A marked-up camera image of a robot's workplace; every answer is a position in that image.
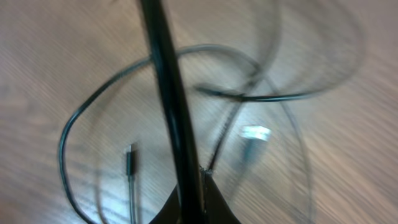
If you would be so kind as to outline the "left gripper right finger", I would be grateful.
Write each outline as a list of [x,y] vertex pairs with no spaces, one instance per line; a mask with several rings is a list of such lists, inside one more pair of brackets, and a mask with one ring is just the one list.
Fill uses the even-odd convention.
[[203,202],[205,222],[208,224],[240,224],[234,213],[223,198],[218,186],[212,178],[212,173],[201,169],[203,181]]

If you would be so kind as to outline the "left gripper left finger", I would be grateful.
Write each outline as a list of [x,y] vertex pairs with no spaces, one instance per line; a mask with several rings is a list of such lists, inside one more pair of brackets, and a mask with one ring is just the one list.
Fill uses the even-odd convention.
[[160,212],[149,222],[150,224],[181,224],[180,199],[176,185]]

